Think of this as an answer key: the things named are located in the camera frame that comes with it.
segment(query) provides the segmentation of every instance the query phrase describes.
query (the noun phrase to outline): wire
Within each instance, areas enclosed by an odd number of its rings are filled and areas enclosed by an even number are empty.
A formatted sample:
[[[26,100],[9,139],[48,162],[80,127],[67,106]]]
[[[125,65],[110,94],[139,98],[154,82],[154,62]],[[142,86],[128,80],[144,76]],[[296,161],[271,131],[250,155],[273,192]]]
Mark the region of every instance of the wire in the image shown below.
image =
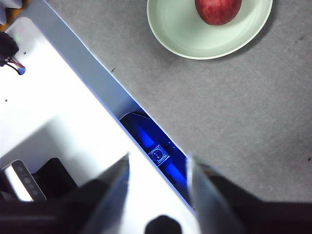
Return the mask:
[[[23,65],[21,65],[20,63],[16,62],[14,59],[12,58],[9,58],[9,61],[10,63],[13,63],[15,64],[16,66],[20,67],[20,68],[25,68]]]
[[[7,65],[7,66],[13,68],[13,69],[21,76],[20,71],[19,71],[18,69],[16,69],[15,67],[13,67],[11,64],[8,64],[7,61],[2,61],[2,60],[0,60],[0,62],[3,63],[4,65]]]

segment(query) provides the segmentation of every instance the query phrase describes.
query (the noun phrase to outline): blue object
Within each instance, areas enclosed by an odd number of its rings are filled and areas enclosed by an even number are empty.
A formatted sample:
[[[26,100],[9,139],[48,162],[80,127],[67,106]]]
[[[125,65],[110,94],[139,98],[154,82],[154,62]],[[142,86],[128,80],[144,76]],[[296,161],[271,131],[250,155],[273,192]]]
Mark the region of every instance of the blue object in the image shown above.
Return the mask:
[[[121,118],[120,122],[184,199],[190,203],[186,180],[186,156],[150,117],[128,113]]]

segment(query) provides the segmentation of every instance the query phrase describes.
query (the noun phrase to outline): watch face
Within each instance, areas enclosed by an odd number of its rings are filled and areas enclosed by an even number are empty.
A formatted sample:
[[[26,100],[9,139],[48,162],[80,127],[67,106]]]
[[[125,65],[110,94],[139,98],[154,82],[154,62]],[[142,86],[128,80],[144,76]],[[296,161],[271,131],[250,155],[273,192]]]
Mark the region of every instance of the watch face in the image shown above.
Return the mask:
[[[162,157],[164,157],[164,153],[161,150],[157,149],[153,151],[152,157],[154,160],[159,161],[162,159]]]
[[[164,161],[166,161],[170,155],[166,152],[161,145],[157,145],[152,151],[148,153],[148,156],[159,167]]]

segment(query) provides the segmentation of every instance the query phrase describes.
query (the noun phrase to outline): white surface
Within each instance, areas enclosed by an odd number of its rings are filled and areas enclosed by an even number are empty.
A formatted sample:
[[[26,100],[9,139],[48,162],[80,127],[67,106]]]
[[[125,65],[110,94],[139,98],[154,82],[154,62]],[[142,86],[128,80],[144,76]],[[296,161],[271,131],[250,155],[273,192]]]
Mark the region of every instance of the white surface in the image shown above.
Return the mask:
[[[21,0],[0,0],[0,24],[6,24],[5,8],[21,8]]]
[[[156,39],[169,51],[189,59],[228,55],[262,29],[273,0],[242,0],[236,17],[222,26],[206,24],[194,0],[148,0],[147,18]]]
[[[156,166],[39,29],[28,18],[19,18],[7,32],[17,41],[16,57],[26,73],[19,76],[9,67],[0,68],[2,165],[21,159],[33,173],[58,157],[81,185],[129,152],[129,191],[120,233],[144,233],[146,223],[162,214],[176,219],[184,234],[199,233],[194,215]]]

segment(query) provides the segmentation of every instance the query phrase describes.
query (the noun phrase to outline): button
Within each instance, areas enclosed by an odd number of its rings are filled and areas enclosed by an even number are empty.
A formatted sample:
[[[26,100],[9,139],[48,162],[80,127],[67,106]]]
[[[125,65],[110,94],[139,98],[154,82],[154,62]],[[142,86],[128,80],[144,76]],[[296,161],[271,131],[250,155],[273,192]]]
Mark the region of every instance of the button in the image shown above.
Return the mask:
[[[30,178],[25,178],[25,179],[24,179],[24,182],[25,182],[26,184],[30,184],[30,183],[31,183],[31,179],[30,179]]]

